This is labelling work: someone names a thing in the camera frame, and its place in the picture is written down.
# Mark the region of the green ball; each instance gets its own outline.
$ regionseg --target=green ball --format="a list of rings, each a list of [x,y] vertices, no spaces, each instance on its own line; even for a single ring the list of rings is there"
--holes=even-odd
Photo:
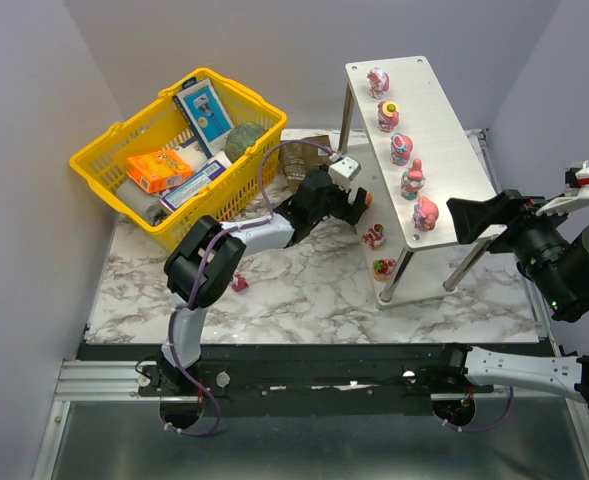
[[[225,155],[234,163],[241,158],[249,147],[253,146],[266,130],[252,122],[241,123],[232,128],[225,141]]]

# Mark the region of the white wall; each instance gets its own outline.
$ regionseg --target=white wall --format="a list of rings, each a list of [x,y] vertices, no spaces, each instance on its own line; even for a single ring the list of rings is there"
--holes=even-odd
[[[67,162],[119,119],[60,0],[0,2],[0,479],[31,477],[108,243]]]
[[[503,188],[523,194],[561,193],[563,167],[589,159],[589,0],[561,2],[501,106],[489,146]],[[573,240],[587,224],[589,208],[561,231]],[[589,354],[589,314],[553,329],[567,351]]]
[[[429,58],[465,127],[489,126],[558,4],[64,1],[126,116],[210,66],[285,110],[290,126],[334,128],[346,63],[411,55]]]

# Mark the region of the toy figurine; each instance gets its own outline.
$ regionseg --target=toy figurine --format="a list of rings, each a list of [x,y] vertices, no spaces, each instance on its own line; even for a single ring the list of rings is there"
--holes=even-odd
[[[367,79],[370,81],[370,96],[372,98],[381,99],[390,89],[390,77],[381,68],[374,67],[370,70]]]
[[[385,243],[385,235],[383,235],[383,225],[376,223],[372,225],[369,230],[363,235],[363,242],[367,243],[370,250],[376,250]]]
[[[395,266],[396,260],[393,258],[376,260],[372,264],[372,274],[379,282],[384,282],[390,278]]]
[[[407,200],[414,200],[418,191],[425,185],[423,175],[423,162],[420,158],[412,162],[412,166],[403,172],[401,176],[401,195]]]
[[[392,135],[392,163],[403,166],[410,159],[414,144],[407,135],[396,132]]]
[[[378,128],[382,132],[390,133],[398,125],[398,120],[398,105],[381,100],[378,104]]]
[[[436,220],[438,219],[438,207],[427,197],[418,197],[418,202],[414,205],[414,227],[424,232],[434,230]]]
[[[232,287],[232,290],[238,293],[249,287],[249,284],[243,275],[240,273],[235,273],[232,277],[232,281],[230,282],[230,286]]]

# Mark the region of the metal pole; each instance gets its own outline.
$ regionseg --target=metal pole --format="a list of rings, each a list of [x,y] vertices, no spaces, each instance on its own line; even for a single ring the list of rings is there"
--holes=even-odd
[[[443,288],[448,292],[453,292],[456,286],[461,280],[463,280],[463,277],[467,275],[467,272],[469,272],[472,267],[476,265],[476,262],[478,262],[485,254],[487,247],[489,247],[490,243],[492,243],[495,238],[496,237],[486,238],[474,245],[474,248],[467,254],[467,257],[463,259],[461,264],[456,267],[456,270],[450,275],[450,278],[443,282]]]
[[[401,251],[401,254],[398,257],[398,261],[396,262],[396,265],[394,266],[394,271],[392,272],[392,275],[390,275],[390,278],[387,279],[387,283],[385,284],[385,286],[383,287],[383,290],[381,290],[381,294],[379,295],[381,302],[387,303],[390,300],[392,300],[392,295],[394,295],[394,290],[396,290],[396,286],[398,285],[398,282],[401,280],[401,277],[403,276],[403,272],[405,271],[405,269],[409,265],[410,260],[412,259],[413,256],[414,256],[414,252],[408,250],[407,248],[404,248]]]
[[[347,152],[347,140],[350,138],[350,127],[352,125],[352,113],[354,112],[354,96],[349,84],[345,91],[345,104],[343,105],[343,120],[341,122],[341,136],[338,140],[338,151]]]

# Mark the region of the yellow basket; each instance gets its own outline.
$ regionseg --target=yellow basket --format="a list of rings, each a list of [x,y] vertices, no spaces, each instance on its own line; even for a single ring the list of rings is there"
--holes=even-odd
[[[172,95],[182,90],[188,78],[209,78],[232,122],[254,122],[267,132],[256,144],[198,195],[186,202],[165,221],[153,227],[121,202],[114,192],[126,180],[125,160],[161,148],[173,148],[193,136]],[[125,123],[115,123],[107,132],[70,159],[70,166],[90,188],[116,211],[124,213],[167,250],[173,250],[194,222],[203,215],[218,221],[230,220],[258,193],[258,168],[263,155],[277,145],[287,116],[249,88],[224,78],[207,68],[199,68],[181,81],[161,90],[158,99]],[[276,176],[278,152],[270,155],[263,169],[268,185]]]

